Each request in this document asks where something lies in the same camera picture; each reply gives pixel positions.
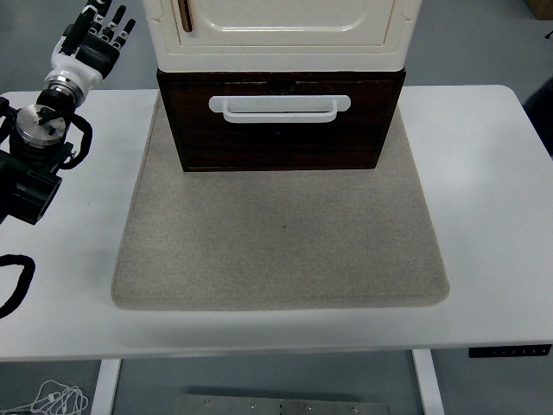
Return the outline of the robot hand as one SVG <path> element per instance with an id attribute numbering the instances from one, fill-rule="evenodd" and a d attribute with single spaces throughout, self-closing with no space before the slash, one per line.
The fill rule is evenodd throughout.
<path id="1" fill-rule="evenodd" d="M 47 82 L 64 79 L 83 93 L 104 83 L 136 24 L 134 19 L 121 23 L 125 5 L 119 5 L 108 19 L 110 8 L 110 1 L 86 3 L 54 47 Z"/>

